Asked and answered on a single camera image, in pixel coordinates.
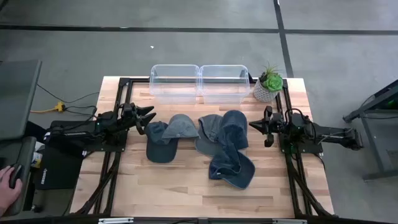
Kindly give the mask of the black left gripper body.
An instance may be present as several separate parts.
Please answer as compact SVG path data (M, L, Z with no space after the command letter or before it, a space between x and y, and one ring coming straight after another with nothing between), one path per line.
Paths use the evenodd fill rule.
M118 128L129 129L135 127L140 135L144 135L144 121L138 107L134 104L123 104L121 107L121 118L118 121Z

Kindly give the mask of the dark blue denim hat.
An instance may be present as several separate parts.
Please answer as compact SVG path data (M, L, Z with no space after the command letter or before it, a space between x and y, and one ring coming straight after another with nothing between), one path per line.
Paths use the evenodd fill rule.
M224 180L237 189L246 189L254 177L256 168L252 160L235 147L222 147L209 165L211 180Z
M227 111L220 123L218 142L223 148L235 150L245 149L248 144L248 121L246 116L238 110Z

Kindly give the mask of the light grey baseball cap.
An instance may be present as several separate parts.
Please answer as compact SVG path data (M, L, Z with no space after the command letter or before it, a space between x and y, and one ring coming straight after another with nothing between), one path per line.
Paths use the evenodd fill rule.
M199 133L195 127L192 119L185 114L176 114L171 117L167 128L165 129L162 138L196 138Z

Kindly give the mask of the grey cap with dark lining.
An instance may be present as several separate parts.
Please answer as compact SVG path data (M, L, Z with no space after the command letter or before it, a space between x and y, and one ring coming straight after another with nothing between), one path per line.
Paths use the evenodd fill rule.
M218 114L209 114L198 119L199 138L195 140L195 149L210 157L222 151L222 146L218 142L218 132L222 116Z

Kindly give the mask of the dark charcoal baseball cap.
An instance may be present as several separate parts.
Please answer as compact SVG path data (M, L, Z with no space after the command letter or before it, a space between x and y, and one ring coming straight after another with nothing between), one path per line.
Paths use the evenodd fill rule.
M178 138L163 139L168 124L158 121L149 123L144 131L147 136L146 156L156 163L169 163L174 160L178 148Z

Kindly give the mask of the clear plastic bin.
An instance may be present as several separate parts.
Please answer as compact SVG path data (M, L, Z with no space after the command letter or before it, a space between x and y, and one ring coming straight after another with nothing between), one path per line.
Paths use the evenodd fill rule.
M158 64L150 71L149 90L161 104L195 104L199 67L192 64Z
M199 76L198 92L204 104L240 104L251 92L244 65L203 65Z

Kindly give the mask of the succulent in patterned white pot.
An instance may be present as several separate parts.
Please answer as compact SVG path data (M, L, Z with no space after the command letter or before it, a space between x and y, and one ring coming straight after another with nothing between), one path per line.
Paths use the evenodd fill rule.
M257 101L266 103L272 101L283 89L283 78L277 65L268 64L264 68L256 81L253 94Z

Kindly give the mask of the yellow power plug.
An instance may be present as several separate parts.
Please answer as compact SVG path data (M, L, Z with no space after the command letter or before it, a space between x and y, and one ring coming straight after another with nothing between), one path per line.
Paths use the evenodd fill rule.
M51 112L64 112L65 111L65 104L61 101L59 101L53 108L47 109L47 110L40 110L40 111L34 111L31 110L31 113L36 113L36 114L43 114L43 113L51 113Z

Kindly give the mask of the black Trossen case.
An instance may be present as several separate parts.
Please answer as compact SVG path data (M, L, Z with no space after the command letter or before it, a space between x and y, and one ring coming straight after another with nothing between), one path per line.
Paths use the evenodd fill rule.
M43 157L34 182L37 190L71 189L76 186L82 155L74 156L48 146L40 153Z

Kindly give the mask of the small yellow white box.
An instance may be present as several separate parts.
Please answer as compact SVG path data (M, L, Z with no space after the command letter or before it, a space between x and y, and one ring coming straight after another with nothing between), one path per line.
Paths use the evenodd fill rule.
M40 143L40 142L36 142L35 147L34 147L34 153L32 156L32 160L30 163L30 166L33 168L39 168L41 161L42 161L42 153L40 152L41 150L44 149L44 144Z

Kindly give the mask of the dark grey monitor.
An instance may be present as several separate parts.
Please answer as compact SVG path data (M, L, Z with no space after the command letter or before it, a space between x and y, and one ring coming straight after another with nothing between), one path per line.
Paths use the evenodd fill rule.
M0 141L24 135L41 66L40 60L0 64Z

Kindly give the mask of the black computer mouse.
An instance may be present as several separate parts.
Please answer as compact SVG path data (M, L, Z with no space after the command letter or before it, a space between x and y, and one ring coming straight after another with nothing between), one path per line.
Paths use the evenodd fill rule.
M14 170L12 171L12 174L9 179L9 187L11 189L14 189L16 187L17 179L21 179L24 169L23 165L21 164L14 164L13 168Z

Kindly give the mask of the person's hand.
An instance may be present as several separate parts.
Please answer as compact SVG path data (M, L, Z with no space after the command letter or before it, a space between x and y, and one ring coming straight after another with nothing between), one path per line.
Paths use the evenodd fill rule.
M22 181L17 179L15 187L9 186L9 181L14 168L7 166L0 170L0 217L17 200L22 191Z

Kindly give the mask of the silver metal bracket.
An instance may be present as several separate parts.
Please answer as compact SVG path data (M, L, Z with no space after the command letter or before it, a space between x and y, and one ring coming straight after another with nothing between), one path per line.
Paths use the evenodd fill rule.
M134 218L121 217L121 218L100 218L98 224L130 224L134 223Z
M308 224L306 220L276 218L272 220L272 224Z

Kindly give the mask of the black metal desk frame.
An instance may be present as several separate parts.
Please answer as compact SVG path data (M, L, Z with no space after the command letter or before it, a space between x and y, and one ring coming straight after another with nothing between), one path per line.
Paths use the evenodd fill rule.
M398 79L369 96L361 106L343 117L350 123L359 118L376 160L378 171L363 176L363 180L398 177L398 165L390 152L398 152Z

